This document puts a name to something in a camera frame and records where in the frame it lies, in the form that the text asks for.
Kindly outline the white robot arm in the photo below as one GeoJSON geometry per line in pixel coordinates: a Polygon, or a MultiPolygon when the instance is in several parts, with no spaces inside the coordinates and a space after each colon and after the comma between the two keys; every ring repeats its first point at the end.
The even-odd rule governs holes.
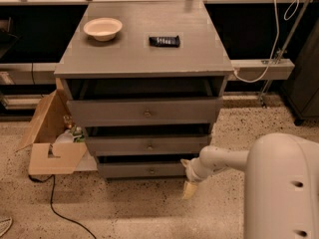
{"type": "Polygon", "coordinates": [[[249,150],[208,145],[181,164],[184,199],[211,175],[244,173],[244,239],[319,239],[319,143],[270,133],[249,150]]]}

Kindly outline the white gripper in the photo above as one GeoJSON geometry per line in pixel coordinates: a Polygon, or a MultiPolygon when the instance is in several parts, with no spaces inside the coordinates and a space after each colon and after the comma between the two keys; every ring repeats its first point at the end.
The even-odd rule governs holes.
{"type": "Polygon", "coordinates": [[[182,198],[191,199],[198,188],[198,182],[202,182],[211,176],[212,170],[205,167],[199,158],[193,158],[191,160],[182,158],[180,163],[185,168],[185,174],[189,180],[183,185],[182,198]]]}

